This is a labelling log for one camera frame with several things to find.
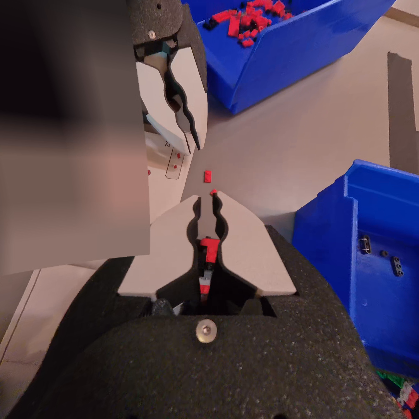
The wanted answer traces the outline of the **heap of red lego bricks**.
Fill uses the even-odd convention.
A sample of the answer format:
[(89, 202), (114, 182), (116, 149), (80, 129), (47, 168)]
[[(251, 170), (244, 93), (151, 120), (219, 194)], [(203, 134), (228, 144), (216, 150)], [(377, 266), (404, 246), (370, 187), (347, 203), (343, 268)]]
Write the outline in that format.
[(207, 31), (228, 23), (227, 36), (237, 40), (243, 48), (254, 45), (258, 35), (275, 23), (294, 17), (285, 1), (254, 0), (241, 2), (238, 8), (230, 8), (211, 15), (202, 23)]

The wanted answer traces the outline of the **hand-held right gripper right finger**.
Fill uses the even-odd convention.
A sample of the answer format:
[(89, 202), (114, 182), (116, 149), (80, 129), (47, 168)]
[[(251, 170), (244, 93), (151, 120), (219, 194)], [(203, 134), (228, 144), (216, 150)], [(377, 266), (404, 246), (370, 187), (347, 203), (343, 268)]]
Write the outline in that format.
[(221, 267), (256, 294), (293, 295), (296, 287), (265, 224), (224, 192), (213, 195)]

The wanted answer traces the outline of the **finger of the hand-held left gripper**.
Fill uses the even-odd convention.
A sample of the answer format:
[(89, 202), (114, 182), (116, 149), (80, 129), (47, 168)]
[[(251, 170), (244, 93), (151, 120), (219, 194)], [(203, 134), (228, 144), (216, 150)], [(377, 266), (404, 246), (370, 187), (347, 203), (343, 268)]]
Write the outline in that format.
[(159, 70), (144, 62), (136, 62), (136, 69), (140, 96), (147, 109), (148, 122), (176, 150), (190, 155), (190, 144), (177, 122), (175, 111), (166, 99), (165, 82)]
[(173, 55), (169, 71), (182, 99), (192, 137), (201, 150), (207, 136), (208, 99), (191, 47), (179, 49)]

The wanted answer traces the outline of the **lego instruction booklet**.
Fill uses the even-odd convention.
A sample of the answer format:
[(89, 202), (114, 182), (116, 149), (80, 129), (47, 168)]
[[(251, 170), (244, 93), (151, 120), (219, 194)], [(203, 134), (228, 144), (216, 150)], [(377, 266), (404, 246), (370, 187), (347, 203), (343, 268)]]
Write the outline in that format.
[[(150, 223), (177, 205), (192, 156), (178, 157), (162, 136), (145, 133)], [(1, 277), (1, 364), (39, 367), (69, 305), (105, 260)]]

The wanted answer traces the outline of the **blue divided storage bin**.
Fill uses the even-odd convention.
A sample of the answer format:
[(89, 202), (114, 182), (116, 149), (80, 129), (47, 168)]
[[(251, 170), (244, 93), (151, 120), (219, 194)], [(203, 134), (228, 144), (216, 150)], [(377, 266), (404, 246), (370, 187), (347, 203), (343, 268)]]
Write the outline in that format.
[[(371, 254), (359, 250), (365, 234)], [(354, 160), (297, 210), (292, 243), (340, 298), (373, 366), (418, 380), (418, 175)], [(392, 256), (404, 276), (394, 274)]]

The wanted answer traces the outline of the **blue open storage bin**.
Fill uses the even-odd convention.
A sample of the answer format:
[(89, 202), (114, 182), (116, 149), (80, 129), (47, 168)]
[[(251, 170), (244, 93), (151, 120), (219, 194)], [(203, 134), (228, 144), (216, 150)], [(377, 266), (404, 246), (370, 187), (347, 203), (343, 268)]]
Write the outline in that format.
[(205, 46), (208, 93), (233, 114), (350, 53), (394, 2), (283, 1), (293, 17), (282, 21), (268, 16), (272, 25), (244, 48), (228, 36), (228, 22), (212, 31), (203, 24), (245, 1), (182, 1), (189, 5)]

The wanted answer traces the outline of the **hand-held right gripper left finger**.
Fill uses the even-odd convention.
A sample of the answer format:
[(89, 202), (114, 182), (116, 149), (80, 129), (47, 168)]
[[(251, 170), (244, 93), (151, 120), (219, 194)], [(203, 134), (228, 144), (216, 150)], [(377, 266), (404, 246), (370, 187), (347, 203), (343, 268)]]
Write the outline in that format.
[(121, 296), (151, 300), (199, 300), (198, 220), (201, 198), (193, 195), (150, 226), (148, 255), (134, 257), (119, 289)]

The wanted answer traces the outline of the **red and black lego car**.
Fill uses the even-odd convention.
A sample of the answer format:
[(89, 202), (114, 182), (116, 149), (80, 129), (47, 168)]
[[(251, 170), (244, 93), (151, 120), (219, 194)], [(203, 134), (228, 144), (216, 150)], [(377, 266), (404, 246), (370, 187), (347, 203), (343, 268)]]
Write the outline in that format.
[(218, 247), (220, 239), (206, 236), (198, 240), (198, 280), (200, 302), (206, 306), (210, 294), (213, 275), (217, 269)]

